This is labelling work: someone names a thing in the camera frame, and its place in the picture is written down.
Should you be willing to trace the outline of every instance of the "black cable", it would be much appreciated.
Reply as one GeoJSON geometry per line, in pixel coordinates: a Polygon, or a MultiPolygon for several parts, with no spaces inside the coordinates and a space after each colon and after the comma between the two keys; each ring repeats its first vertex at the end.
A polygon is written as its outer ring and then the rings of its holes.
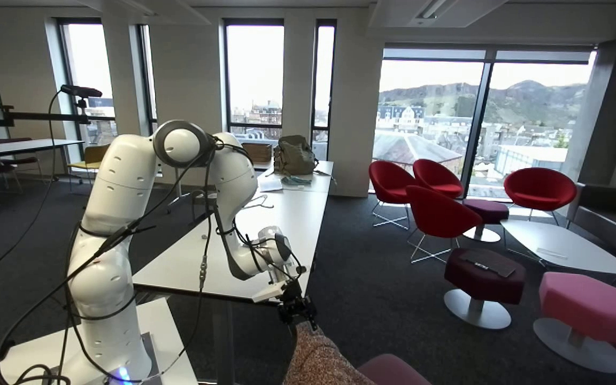
{"type": "MultiPolygon", "coordinates": [[[[207,166],[205,166],[205,191],[203,191],[203,201],[205,201],[205,212],[209,212],[209,200],[207,200],[207,178],[209,178],[209,161],[207,161],[207,166]]],[[[203,259],[201,259],[201,270],[198,270],[198,300],[196,300],[196,314],[195,314],[195,329],[198,328],[198,314],[201,314],[201,294],[203,294],[203,283],[205,283],[205,271],[207,271],[207,248],[209,248],[209,235],[211,235],[211,221],[209,221],[209,217],[207,217],[207,238],[205,238],[205,245],[203,245],[203,259]]],[[[103,373],[107,379],[113,379],[113,382],[122,382],[122,384],[146,384],[146,382],[150,382],[150,379],[158,379],[158,377],[163,377],[169,368],[173,368],[175,367],[175,362],[190,348],[190,344],[182,344],[182,351],[175,355],[175,360],[165,368],[165,370],[161,370],[161,373],[157,373],[157,374],[152,374],[152,377],[147,377],[147,379],[137,379],[137,382],[133,382],[133,379],[118,379],[118,377],[113,377],[110,370],[105,370],[105,368],[100,368],[100,364],[97,364],[93,360],[91,360],[91,355],[88,354],[88,348],[85,348],[85,343],[83,343],[83,339],[82,339],[82,335],[80,335],[80,329],[77,329],[77,326],[73,323],[73,331],[75,331],[75,339],[77,339],[77,343],[80,343],[80,348],[82,348],[82,354],[85,355],[85,360],[99,370],[99,373],[103,373]]]]}
{"type": "MultiPolygon", "coordinates": [[[[51,116],[51,107],[53,107],[56,98],[58,98],[58,92],[56,92],[53,98],[50,100],[50,107],[47,107],[47,114],[50,114],[50,116],[51,116]]],[[[50,137],[51,137],[51,146],[53,146],[56,140],[53,140],[51,120],[47,120],[47,122],[50,122],[50,137]]],[[[0,263],[23,243],[23,238],[28,238],[28,234],[30,234],[31,228],[37,224],[43,208],[47,206],[50,194],[51,194],[51,184],[47,187],[47,191],[45,191],[45,194],[43,194],[43,201],[39,204],[31,221],[30,221],[30,223],[26,224],[26,229],[16,235],[16,240],[0,255],[0,263]]]]}
{"type": "MultiPolygon", "coordinates": [[[[175,181],[172,193],[173,193],[175,187],[182,183],[182,178],[185,176],[185,172],[175,181]]],[[[23,316],[20,316],[20,318],[12,323],[12,328],[7,331],[7,337],[3,339],[3,343],[8,341],[10,335],[12,335],[40,304],[45,304],[58,290],[67,287],[77,275],[82,275],[89,263],[93,263],[93,259],[99,259],[103,253],[112,251],[113,246],[122,245],[127,238],[134,235],[134,231],[137,231],[137,228],[141,224],[141,221],[146,221],[147,217],[152,217],[167,200],[169,200],[169,198],[163,198],[163,200],[161,200],[157,206],[152,206],[143,217],[138,217],[138,219],[133,221],[129,228],[123,228],[123,229],[116,231],[113,235],[110,235],[110,238],[99,246],[99,251],[97,251],[85,263],[82,263],[75,271],[67,275],[67,279],[64,279],[60,285],[56,285],[56,287],[53,287],[47,296],[43,296],[23,316]]],[[[85,354],[83,341],[82,341],[75,323],[73,323],[73,329],[75,329],[75,335],[77,335],[77,339],[80,339],[80,344],[82,344],[83,355],[89,360],[91,367],[97,367],[97,364],[91,362],[91,358],[85,354]]]]}

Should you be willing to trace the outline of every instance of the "red armchair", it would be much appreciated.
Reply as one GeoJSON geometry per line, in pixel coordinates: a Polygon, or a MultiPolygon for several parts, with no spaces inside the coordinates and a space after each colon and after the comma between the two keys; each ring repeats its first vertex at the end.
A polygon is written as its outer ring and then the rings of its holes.
{"type": "Polygon", "coordinates": [[[461,193],[461,184],[456,173],[429,158],[418,158],[413,162],[413,176],[421,187],[432,189],[449,200],[458,200],[461,193]]]}
{"type": "Polygon", "coordinates": [[[458,248],[458,238],[477,228],[481,223],[481,217],[468,208],[465,208],[460,201],[453,201],[436,191],[411,184],[408,189],[413,221],[418,229],[421,231],[420,243],[414,245],[414,251],[411,253],[411,263],[436,259],[444,263],[442,255],[458,248]],[[429,253],[423,251],[423,240],[432,238],[444,238],[451,243],[453,248],[429,253]]]}
{"type": "Polygon", "coordinates": [[[549,212],[572,204],[577,198],[577,187],[554,169],[529,168],[517,169],[504,178],[506,198],[521,208],[529,208],[529,219],[533,209],[549,212]]]}
{"type": "Polygon", "coordinates": [[[378,219],[378,223],[374,223],[372,228],[393,224],[398,229],[408,231],[411,217],[408,217],[407,187],[414,184],[414,178],[400,166],[387,162],[387,161],[370,162],[367,173],[370,173],[370,183],[377,194],[377,204],[370,215],[378,219]],[[403,208],[405,217],[395,217],[395,219],[385,217],[385,209],[380,209],[383,204],[403,208]]]}

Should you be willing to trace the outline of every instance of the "chair leg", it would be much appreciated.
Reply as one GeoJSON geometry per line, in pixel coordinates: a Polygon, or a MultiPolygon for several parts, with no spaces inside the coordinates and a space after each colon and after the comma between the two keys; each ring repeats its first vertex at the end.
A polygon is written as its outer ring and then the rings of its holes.
{"type": "Polygon", "coordinates": [[[552,221],[561,228],[555,212],[549,212],[552,221]]]}
{"type": "Polygon", "coordinates": [[[503,304],[475,300],[461,290],[446,292],[442,304],[451,314],[481,329],[504,329],[512,326],[503,304]]]}
{"type": "Polygon", "coordinates": [[[561,358],[595,373],[616,374],[616,346],[577,335],[555,318],[537,318],[533,323],[537,339],[561,358]]]}
{"type": "Polygon", "coordinates": [[[372,215],[374,219],[378,219],[378,223],[374,223],[372,228],[393,224],[393,228],[398,228],[398,229],[411,231],[408,206],[403,206],[405,217],[395,217],[395,219],[387,219],[387,217],[378,215],[378,212],[377,212],[378,206],[380,206],[380,201],[377,201],[374,208],[370,209],[370,215],[372,215]]]}

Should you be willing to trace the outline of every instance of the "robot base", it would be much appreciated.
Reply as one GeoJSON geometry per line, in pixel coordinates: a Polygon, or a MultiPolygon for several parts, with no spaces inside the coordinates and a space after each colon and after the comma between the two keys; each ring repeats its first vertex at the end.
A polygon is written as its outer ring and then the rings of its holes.
{"type": "MultiPolygon", "coordinates": [[[[158,368],[158,362],[157,362],[152,337],[150,337],[150,335],[141,335],[141,343],[143,343],[146,354],[147,354],[150,360],[152,360],[152,373],[150,373],[150,377],[154,377],[154,374],[158,374],[161,368],[158,368]]],[[[88,384],[88,385],[118,385],[118,382],[107,384],[107,379],[99,379],[99,382],[91,382],[91,384],[88,384]]],[[[161,377],[157,377],[157,379],[143,382],[143,385],[163,385],[163,382],[161,382],[161,377]]]]}

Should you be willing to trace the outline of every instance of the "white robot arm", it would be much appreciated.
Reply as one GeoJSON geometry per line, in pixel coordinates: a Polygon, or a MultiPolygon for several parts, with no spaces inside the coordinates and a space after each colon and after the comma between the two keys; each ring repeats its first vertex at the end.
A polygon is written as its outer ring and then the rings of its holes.
{"type": "MultiPolygon", "coordinates": [[[[242,240],[236,228],[236,215],[256,191],[254,169],[238,147],[231,135],[207,135],[180,120],[161,124],[154,137],[120,135],[113,140],[97,173],[68,263],[68,292],[82,316],[85,355],[91,358],[77,355],[61,368],[73,384],[107,382],[107,373],[123,379],[150,374],[152,362],[141,343],[133,301],[129,246],[150,201],[157,161],[182,169],[209,166],[219,194],[219,234],[236,279],[245,280],[270,271],[275,285],[285,285],[281,283],[285,275],[299,275],[299,270],[292,271],[289,243],[275,228],[264,229],[254,243],[242,240]]],[[[286,300],[295,301],[298,283],[289,285],[286,300]]]]}

